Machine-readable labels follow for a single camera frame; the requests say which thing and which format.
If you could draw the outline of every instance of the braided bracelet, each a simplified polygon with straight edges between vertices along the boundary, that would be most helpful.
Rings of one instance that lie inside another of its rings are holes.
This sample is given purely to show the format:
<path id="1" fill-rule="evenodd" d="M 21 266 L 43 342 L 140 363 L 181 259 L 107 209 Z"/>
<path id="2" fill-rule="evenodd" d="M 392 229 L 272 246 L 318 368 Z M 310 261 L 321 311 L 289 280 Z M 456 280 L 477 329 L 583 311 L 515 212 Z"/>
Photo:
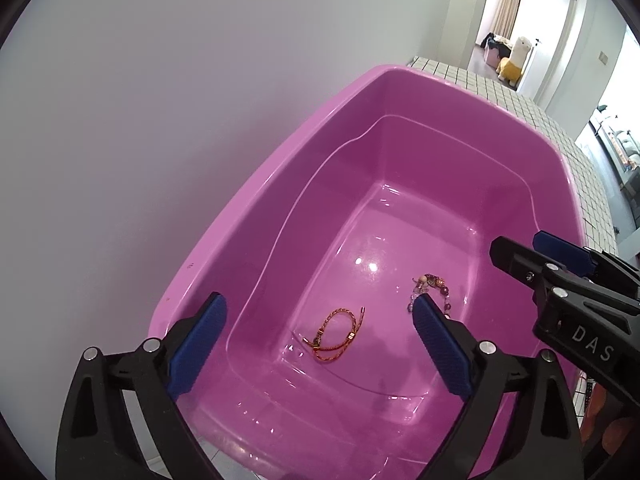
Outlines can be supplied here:
<path id="1" fill-rule="evenodd" d="M 333 316 L 335 316 L 336 314 L 340 314 L 341 312 L 351 317 L 351 331 L 347 334 L 347 337 L 345 338 L 345 340 L 340 344 L 333 345 L 333 346 L 322 346 L 321 345 L 322 335 L 324 334 L 324 330 L 326 329 L 326 326 L 329 324 L 329 321 L 331 321 L 331 318 Z M 356 323 L 356 317 L 353 315 L 353 312 L 351 310 L 348 310 L 346 308 L 336 308 L 324 320 L 324 323 L 322 323 L 322 326 L 318 329 L 318 333 L 316 334 L 316 337 L 314 338 L 314 340 L 309 341 L 309 339 L 307 339 L 306 337 L 303 337 L 302 342 L 313 349 L 314 356 L 318 360 L 325 361 L 325 362 L 335 361 L 338 357 L 344 354 L 344 351 L 349 347 L 349 345 L 351 344 L 351 341 L 353 341 L 353 339 L 356 337 L 356 334 L 358 333 L 358 330 L 360 330 L 360 327 L 362 325 L 363 318 L 364 318 L 364 307 L 360 309 L 360 320 L 357 323 Z M 336 350 L 338 350 L 339 352 L 329 357 L 322 357 L 319 354 L 319 352 L 334 352 Z"/>

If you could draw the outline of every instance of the dark clothing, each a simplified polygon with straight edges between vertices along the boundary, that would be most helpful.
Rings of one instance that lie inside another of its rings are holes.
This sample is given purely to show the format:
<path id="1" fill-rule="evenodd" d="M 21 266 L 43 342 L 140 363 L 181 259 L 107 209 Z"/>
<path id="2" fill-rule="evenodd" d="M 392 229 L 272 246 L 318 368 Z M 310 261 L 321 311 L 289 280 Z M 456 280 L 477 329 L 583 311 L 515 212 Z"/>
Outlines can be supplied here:
<path id="1" fill-rule="evenodd" d="M 504 43 L 501 43 L 500 41 L 495 41 L 495 34 L 492 32 L 489 32 L 486 35 L 486 38 L 482 40 L 482 43 L 480 43 L 481 48 L 484 48 L 487 45 L 489 46 L 489 48 L 497 48 L 498 57 L 500 58 L 511 56 L 511 49 L 508 46 L 506 46 Z"/>

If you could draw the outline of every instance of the doorway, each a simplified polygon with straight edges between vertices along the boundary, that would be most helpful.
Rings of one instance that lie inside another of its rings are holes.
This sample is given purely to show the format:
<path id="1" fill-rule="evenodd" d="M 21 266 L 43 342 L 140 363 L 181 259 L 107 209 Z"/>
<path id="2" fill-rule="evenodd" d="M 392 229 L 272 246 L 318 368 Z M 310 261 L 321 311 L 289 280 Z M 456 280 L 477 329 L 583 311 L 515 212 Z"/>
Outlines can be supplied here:
<path id="1" fill-rule="evenodd" d="M 486 0 L 468 69 L 497 79 L 500 60 L 524 37 L 531 50 L 518 57 L 521 76 L 512 88 L 536 102 L 557 64 L 574 5 L 575 0 Z"/>

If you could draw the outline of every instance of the white tiled countertop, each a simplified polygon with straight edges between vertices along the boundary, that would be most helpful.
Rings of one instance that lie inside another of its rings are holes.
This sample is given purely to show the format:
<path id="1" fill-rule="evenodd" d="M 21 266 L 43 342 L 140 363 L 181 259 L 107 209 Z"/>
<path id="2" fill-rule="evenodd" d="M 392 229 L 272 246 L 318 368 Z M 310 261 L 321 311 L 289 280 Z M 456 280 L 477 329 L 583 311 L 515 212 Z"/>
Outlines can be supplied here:
<path id="1" fill-rule="evenodd" d="M 415 57 L 409 66 L 446 79 L 474 94 L 497 104 L 551 140 L 565 156 L 580 196 L 587 245 L 597 251 L 618 254 L 611 213 L 600 178 L 591 161 L 551 117 L 531 99 L 503 86 L 499 81 L 484 78 L 473 72 L 440 63 L 433 59 Z"/>

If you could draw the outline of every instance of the metal screw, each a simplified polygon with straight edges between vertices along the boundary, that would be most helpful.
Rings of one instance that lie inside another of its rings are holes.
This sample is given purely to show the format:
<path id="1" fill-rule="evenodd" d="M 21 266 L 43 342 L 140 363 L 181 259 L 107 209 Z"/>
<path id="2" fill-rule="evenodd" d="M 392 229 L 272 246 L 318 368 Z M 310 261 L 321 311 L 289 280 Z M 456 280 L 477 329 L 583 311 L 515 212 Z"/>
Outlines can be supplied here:
<path id="1" fill-rule="evenodd" d="M 568 296 L 566 290 L 564 290 L 564 288 L 560 288 L 559 286 L 555 286 L 554 288 L 551 289 L 551 291 L 558 297 L 558 298 L 566 298 Z"/>
<path id="2" fill-rule="evenodd" d="M 145 352 L 155 352 L 160 348 L 160 340 L 152 337 L 151 339 L 147 339 L 142 343 L 142 348 Z"/>
<path id="3" fill-rule="evenodd" d="M 491 341 L 481 341 L 479 344 L 480 351 L 483 354 L 491 355 L 495 354 L 496 347 Z"/>
<path id="4" fill-rule="evenodd" d="M 545 348 L 540 352 L 540 357 L 542 357 L 547 363 L 553 363 L 556 360 L 556 354 L 549 350 L 549 348 Z"/>
<path id="5" fill-rule="evenodd" d="M 90 346 L 84 351 L 82 357 L 85 358 L 86 361 L 92 361 L 98 357 L 98 349 L 95 346 Z"/>

